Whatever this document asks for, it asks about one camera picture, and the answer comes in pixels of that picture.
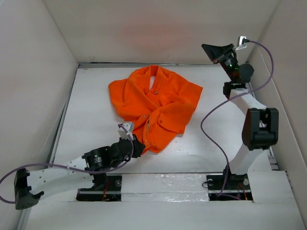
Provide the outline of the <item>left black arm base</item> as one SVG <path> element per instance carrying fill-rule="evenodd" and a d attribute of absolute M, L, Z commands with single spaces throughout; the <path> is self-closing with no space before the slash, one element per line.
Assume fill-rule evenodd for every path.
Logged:
<path fill-rule="evenodd" d="M 81 202 L 119 202 L 121 201 L 122 174 L 95 175 L 101 184 L 91 188 L 78 189 L 76 200 Z"/>

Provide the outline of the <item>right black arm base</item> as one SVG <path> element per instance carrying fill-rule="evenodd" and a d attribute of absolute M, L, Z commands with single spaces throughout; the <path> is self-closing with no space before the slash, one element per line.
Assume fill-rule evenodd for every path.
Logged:
<path fill-rule="evenodd" d="M 248 175 L 232 175 L 224 180 L 223 174 L 206 175 L 206 181 L 202 187 L 208 189 L 210 201 L 252 201 L 252 192 Z"/>

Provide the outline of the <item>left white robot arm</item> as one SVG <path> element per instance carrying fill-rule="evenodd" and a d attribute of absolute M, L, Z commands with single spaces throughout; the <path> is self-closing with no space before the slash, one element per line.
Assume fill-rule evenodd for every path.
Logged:
<path fill-rule="evenodd" d="M 144 150 L 145 145 L 132 135 L 111 146 L 91 150 L 63 166 L 38 171 L 19 169 L 14 179 L 15 208 L 27 209 L 41 199 L 79 188 L 104 190 L 109 184 L 107 173 L 140 157 Z"/>

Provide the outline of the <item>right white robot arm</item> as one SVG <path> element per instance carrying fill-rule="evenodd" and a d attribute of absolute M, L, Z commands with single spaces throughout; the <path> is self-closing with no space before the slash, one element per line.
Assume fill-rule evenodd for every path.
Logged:
<path fill-rule="evenodd" d="M 223 94 L 228 102 L 235 104 L 245 115 L 242 128 L 242 146 L 236 156 L 226 161 L 223 186 L 232 189 L 239 183 L 254 160 L 275 145 L 279 136 L 279 111 L 268 108 L 252 96 L 247 89 L 254 73 L 249 63 L 239 64 L 233 44 L 213 46 L 203 44 L 202 49 L 213 64 L 220 64 L 229 77 L 224 83 Z"/>

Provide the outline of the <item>orange zip jacket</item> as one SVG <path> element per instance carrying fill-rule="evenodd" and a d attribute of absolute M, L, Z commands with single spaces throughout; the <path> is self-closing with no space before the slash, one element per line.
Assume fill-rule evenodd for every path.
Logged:
<path fill-rule="evenodd" d="M 117 114 L 134 123 L 133 134 L 145 145 L 145 151 L 154 153 L 184 134 L 203 90 L 157 65 L 137 69 L 128 78 L 111 82 L 108 89 Z"/>

